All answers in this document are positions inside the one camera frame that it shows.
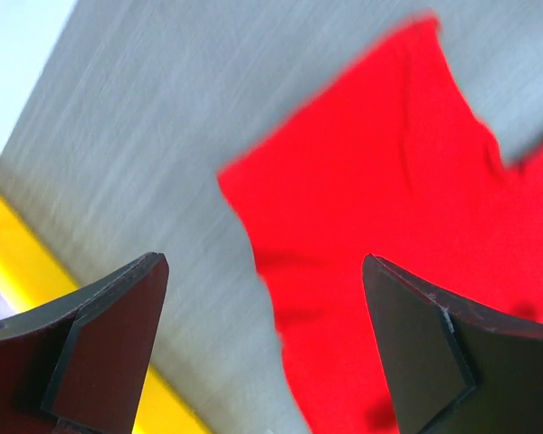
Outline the red t shirt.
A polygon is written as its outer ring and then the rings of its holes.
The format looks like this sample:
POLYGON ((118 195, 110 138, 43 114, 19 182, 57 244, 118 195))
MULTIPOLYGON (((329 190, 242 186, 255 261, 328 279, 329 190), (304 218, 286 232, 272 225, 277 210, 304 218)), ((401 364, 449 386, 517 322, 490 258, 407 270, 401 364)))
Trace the red t shirt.
POLYGON ((407 21, 218 176, 271 295, 288 384, 314 433, 395 433, 362 285, 368 254, 543 323, 543 144, 504 165, 407 21))

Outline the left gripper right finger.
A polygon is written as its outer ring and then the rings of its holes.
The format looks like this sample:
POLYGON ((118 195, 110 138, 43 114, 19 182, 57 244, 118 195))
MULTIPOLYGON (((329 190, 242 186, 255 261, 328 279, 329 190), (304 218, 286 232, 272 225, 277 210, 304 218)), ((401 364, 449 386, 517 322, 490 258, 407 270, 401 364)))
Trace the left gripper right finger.
POLYGON ((543 433, 543 324, 373 255, 363 283, 402 433, 543 433))

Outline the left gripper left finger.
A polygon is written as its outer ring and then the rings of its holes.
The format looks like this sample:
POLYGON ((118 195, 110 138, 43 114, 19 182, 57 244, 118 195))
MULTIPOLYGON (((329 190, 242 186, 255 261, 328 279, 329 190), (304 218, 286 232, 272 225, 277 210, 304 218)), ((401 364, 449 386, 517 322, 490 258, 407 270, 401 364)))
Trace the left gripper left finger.
POLYGON ((167 292, 161 253, 0 320, 0 433, 130 433, 167 292))

